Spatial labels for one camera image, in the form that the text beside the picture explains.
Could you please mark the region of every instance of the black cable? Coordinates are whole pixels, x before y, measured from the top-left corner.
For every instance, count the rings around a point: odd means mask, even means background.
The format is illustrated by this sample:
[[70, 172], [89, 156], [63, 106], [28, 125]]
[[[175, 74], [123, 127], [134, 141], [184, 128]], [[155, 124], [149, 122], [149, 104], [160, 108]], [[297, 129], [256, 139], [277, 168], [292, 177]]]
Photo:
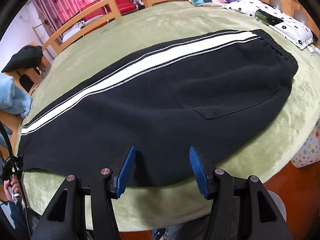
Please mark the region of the black cable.
[[14, 161], [14, 155], [13, 155], [13, 150], [12, 150], [12, 146], [11, 146], [11, 142], [9, 140], [9, 137], [8, 137], [8, 134], [7, 134], [7, 131], [5, 130], [2, 122], [0, 121], [0, 133], [2, 134], [3, 138], [4, 138], [4, 141], [7, 145], [7, 148], [8, 148], [8, 151], [9, 151], [9, 157], [10, 157], [10, 160], [11, 160], [11, 164], [13, 166], [13, 169], [14, 169], [14, 173], [16, 174], [17, 178], [18, 178], [18, 182], [20, 184], [20, 189], [21, 189], [21, 194], [22, 194], [22, 198], [23, 198], [23, 202], [24, 202], [24, 205], [26, 207], [26, 220], [27, 220], [27, 228], [28, 228], [28, 233], [29, 233], [29, 236], [31, 238], [31, 230], [30, 230], [30, 223], [29, 223], [29, 216], [28, 216], [28, 206], [27, 206], [27, 199], [26, 199], [26, 196], [24, 194], [24, 190], [23, 190], [23, 186], [22, 186], [22, 183], [21, 183], [21, 178], [19, 177], [19, 174], [18, 174], [18, 168], [17, 168], [17, 165]]

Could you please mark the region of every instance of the white stripe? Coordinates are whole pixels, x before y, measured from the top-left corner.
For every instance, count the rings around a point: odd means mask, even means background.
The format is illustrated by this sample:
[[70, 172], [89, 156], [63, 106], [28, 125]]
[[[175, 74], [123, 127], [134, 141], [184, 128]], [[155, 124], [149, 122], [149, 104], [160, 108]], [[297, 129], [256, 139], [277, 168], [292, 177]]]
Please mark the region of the white stripe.
[[[233, 41], [233, 42], [231, 42], [231, 43], [224, 44], [224, 45], [222, 45], [222, 46], [220, 46], [220, 47], [214, 47], [213, 49], [203, 50], [203, 51], [198, 52], [198, 53], [189, 54], [189, 55], [186, 55], [186, 56], [184, 56], [184, 57], [180, 57], [180, 58], [175, 59], [174, 61], [171, 61], [171, 62], [169, 62], [169, 63], [165, 63], [165, 64], [163, 64], [163, 65], [160, 65], [160, 66], [157, 66], [157, 67], [154, 67], [154, 68], [149, 68], [149, 69], [147, 69], [146, 71], [140, 72], [140, 73], [138, 73], [138, 74], [136, 74], [136, 75], [134, 75], [134, 76], [132, 76], [132, 77], [130, 77], [130, 78], [122, 81], [121, 83], [118, 83], [118, 84], [114, 85], [114, 86], [105, 88], [105, 89], [103, 89], [103, 90], [99, 90], [99, 91], [97, 91], [97, 92], [93, 92], [93, 93], [87, 94], [87, 95], [85, 95], [83, 98], [85, 98], [85, 97], [87, 97], [87, 96], [90, 96], [90, 95], [93, 95], [93, 94], [103, 93], [103, 92], [105, 92], [105, 91], [107, 91], [107, 90], [110, 90], [110, 89], [112, 89], [112, 88], [114, 88], [114, 87], [120, 86], [120, 85], [122, 85], [122, 84], [124, 84], [124, 83], [126, 83], [126, 82], [128, 82], [128, 81], [130, 81], [130, 80], [132, 80], [132, 79], [134, 79], [134, 78], [136, 78], [136, 77], [138, 77], [138, 76], [141, 76], [141, 75], [143, 75], [143, 74], [145, 74], [145, 73], [148, 73], [148, 72], [150, 72], [150, 71], [152, 71], [152, 70], [156, 70], [156, 69], [159, 69], [159, 68], [168, 66], [168, 65], [170, 65], [170, 64], [172, 64], [172, 63], [175, 63], [175, 62], [177, 62], [177, 61], [179, 61], [179, 60], [182, 60], [182, 59], [184, 59], [184, 58], [192, 57], [192, 56], [199, 55], [199, 54], [204, 54], [204, 53], [207, 53], [207, 52], [210, 52], [210, 51], [214, 51], [214, 50], [217, 50], [217, 49], [221, 49], [221, 48], [223, 48], [223, 47], [226, 47], [226, 46], [229, 46], [229, 45], [232, 45], [232, 44], [235, 44], [235, 43], [245, 43], [245, 42], [248, 42], [248, 41], [253, 41], [253, 40], [257, 39], [257, 38], [258, 38], [258, 36], [257, 36], [257, 37], [253, 37], [253, 38], [248, 39], [248, 40], [244, 40], [244, 41]], [[27, 135], [27, 134], [29, 134], [29, 133], [33, 133], [33, 132], [37, 131], [38, 129], [40, 129], [41, 127], [43, 127], [44, 125], [46, 125], [47, 123], [53, 121], [54, 119], [56, 119], [57, 117], [59, 117], [60, 115], [62, 115], [64, 112], [68, 111], [69, 109], [71, 109], [72, 107], [74, 107], [75, 105], [77, 105], [83, 98], [81, 98], [79, 101], [77, 101], [77, 103], [74, 104], [73, 106], [71, 106], [70, 108], [67, 108], [65, 111], [59, 113], [59, 114], [58, 114], [57, 116], [55, 116], [53, 119], [51, 119], [51, 120], [49, 120], [48, 122], [42, 124], [41, 126], [37, 127], [36, 129], [34, 129], [34, 130], [32, 130], [32, 131], [30, 131], [30, 132], [28, 132], [28, 133], [26, 133], [26, 134], [22, 134], [22, 135]]]
[[80, 102], [83, 98], [88, 95], [95, 94], [99, 90], [107, 90], [108, 88], [115, 87], [118, 83], [124, 83], [130, 77], [137, 77], [140, 72], [149, 72], [148, 69], [152, 69], [155, 66], [173, 61], [177, 58], [183, 58], [189, 54], [197, 54], [198, 52], [208, 50], [213, 47], [222, 46], [224, 44], [229, 45], [232, 41], [244, 41], [246, 39], [257, 37], [256, 34], [251, 32], [243, 32], [237, 34], [226, 34], [218, 37], [212, 37], [209, 39], [193, 42], [190, 44], [185, 44], [177, 47], [173, 47], [166, 51], [159, 52], [157, 54], [150, 55], [145, 57], [144, 59], [124, 68], [118, 73], [110, 76], [109, 78], [101, 81], [100, 83], [95, 84], [94, 86], [88, 87], [85, 90], [82, 90], [80, 93], [71, 97], [69, 100], [65, 101], [63, 104], [60, 104], [58, 107], [53, 109], [52, 111], [47, 112], [37, 121], [33, 122], [28, 127], [23, 127], [21, 131], [21, 135], [27, 135], [30, 132], [38, 130], [40, 127], [45, 125], [46, 123], [54, 120], [56, 117], [66, 112], [75, 106], [78, 102]]
[[[140, 59], [142, 59], [143, 57], [145, 57], [145, 56], [147, 56], [147, 55], [153, 54], [153, 53], [155, 53], [155, 52], [160, 52], [160, 51], [162, 51], [162, 50], [166, 50], [166, 49], [168, 49], [168, 48], [170, 48], [170, 47], [176, 47], [176, 46], [179, 46], [179, 45], [182, 45], [182, 44], [193, 43], [193, 42], [195, 42], [195, 41], [207, 39], [207, 38], [214, 37], [214, 36], [217, 36], [217, 35], [221, 35], [221, 34], [225, 34], [225, 33], [239, 33], [239, 32], [244, 32], [244, 31], [233, 31], [233, 30], [229, 30], [229, 31], [226, 31], [226, 32], [215, 33], [215, 34], [212, 34], [212, 35], [209, 35], [209, 36], [204, 36], [204, 37], [201, 37], [201, 38], [198, 38], [198, 39], [194, 39], [194, 40], [191, 40], [191, 41], [185, 41], [185, 42], [182, 42], [182, 43], [175, 43], [175, 44], [172, 44], [172, 45], [167, 46], [167, 47], [162, 48], [162, 49], [153, 50], [153, 51], [148, 52], [148, 53], [142, 55], [141, 57], [139, 57], [139, 58], [137, 58], [137, 59], [135, 59], [135, 60], [133, 60], [133, 61], [125, 64], [125, 65], [123, 65], [122, 67], [120, 67], [120, 68], [118, 68], [117, 70], [113, 71], [113, 72], [110, 73], [109, 75], [107, 75], [107, 76], [101, 78], [100, 80], [96, 81], [95, 83], [89, 85], [88, 87], [83, 88], [81, 91], [75, 93], [75, 94], [72, 95], [70, 98], [72, 98], [72, 97], [76, 96], [77, 94], [81, 93], [83, 90], [85, 90], [85, 89], [87, 89], [87, 88], [89, 88], [89, 87], [94, 86], [96, 83], [101, 82], [103, 79], [108, 78], [109, 76], [113, 75], [114, 73], [118, 72], [119, 70], [123, 69], [124, 67], [126, 67], [126, 66], [128, 66], [128, 65], [130, 65], [130, 64], [132, 64], [132, 63], [134, 63], [134, 62], [136, 62], [136, 61], [138, 61], [138, 60], [140, 60]], [[64, 100], [63, 102], [59, 103], [58, 105], [54, 106], [54, 107], [53, 107], [52, 109], [50, 109], [48, 112], [52, 111], [53, 109], [55, 109], [55, 108], [58, 107], [59, 105], [63, 104], [64, 102], [68, 101], [70, 98], [68, 98], [68, 99]], [[27, 125], [24, 125], [23, 127], [29, 127], [31, 124], [33, 124], [34, 122], [36, 122], [38, 119], [42, 118], [42, 116], [38, 117], [36, 120], [32, 121], [31, 123], [29, 123], [29, 124], [27, 124]]]

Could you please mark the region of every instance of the metal screw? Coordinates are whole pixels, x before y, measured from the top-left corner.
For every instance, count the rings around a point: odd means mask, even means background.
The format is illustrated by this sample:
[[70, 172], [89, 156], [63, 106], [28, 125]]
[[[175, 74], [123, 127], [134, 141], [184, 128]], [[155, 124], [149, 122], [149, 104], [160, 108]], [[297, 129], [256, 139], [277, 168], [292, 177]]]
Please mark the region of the metal screw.
[[75, 179], [75, 176], [74, 175], [69, 175], [67, 177], [67, 181], [73, 181]]
[[109, 173], [110, 173], [110, 169], [108, 169], [108, 168], [104, 168], [104, 169], [101, 170], [101, 174], [102, 175], [107, 175]]
[[219, 175], [222, 175], [224, 173], [224, 170], [223, 169], [216, 169], [214, 172]]
[[252, 182], [258, 182], [258, 181], [259, 181], [259, 179], [258, 179], [257, 176], [251, 176], [251, 177], [250, 177], [250, 180], [251, 180]]

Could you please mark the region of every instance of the red chair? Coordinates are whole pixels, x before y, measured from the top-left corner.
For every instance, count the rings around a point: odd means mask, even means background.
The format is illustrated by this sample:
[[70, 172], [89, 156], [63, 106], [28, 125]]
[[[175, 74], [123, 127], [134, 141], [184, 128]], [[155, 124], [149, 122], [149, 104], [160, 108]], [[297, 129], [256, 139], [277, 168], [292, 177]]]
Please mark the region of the red chair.
[[121, 14], [137, 10], [138, 7], [130, 0], [116, 0], [116, 4]]
[[[83, 12], [85, 9], [87, 9], [87, 8], [89, 8], [90, 6], [96, 4], [97, 2], [98, 2], [98, 1], [95, 0], [94, 2], [88, 4], [87, 6], [84, 6], [84, 7], [81, 9], [81, 11]], [[93, 12], [89, 13], [88, 15], [84, 16], [83, 19], [84, 19], [85, 21], [88, 21], [88, 20], [90, 20], [90, 19], [92, 19], [92, 18], [94, 18], [94, 17], [96, 17], [96, 16], [105, 15], [105, 14], [106, 14], [106, 13], [105, 13], [105, 11], [103, 10], [103, 8], [100, 7], [100, 8], [98, 8], [98, 9], [94, 10]], [[99, 26], [97, 26], [97, 27], [93, 28], [92, 30], [88, 31], [85, 35], [87, 35], [87, 34], [90, 33], [90, 32], [93, 32], [94, 30], [97, 30], [98, 28], [101, 28], [102, 26], [104, 26], [104, 25], [106, 25], [106, 24], [107, 24], [107, 22], [104, 22], [104, 23], [100, 24]]]

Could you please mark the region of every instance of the white patterned pillow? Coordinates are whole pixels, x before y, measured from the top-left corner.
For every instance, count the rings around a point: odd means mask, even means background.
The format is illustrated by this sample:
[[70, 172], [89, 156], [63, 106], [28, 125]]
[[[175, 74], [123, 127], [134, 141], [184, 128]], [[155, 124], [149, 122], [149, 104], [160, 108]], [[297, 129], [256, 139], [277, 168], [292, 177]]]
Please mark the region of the white patterned pillow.
[[262, 1], [241, 0], [224, 5], [222, 8], [244, 13], [263, 22], [294, 43], [299, 49], [304, 49], [313, 42], [312, 32], [308, 27]]

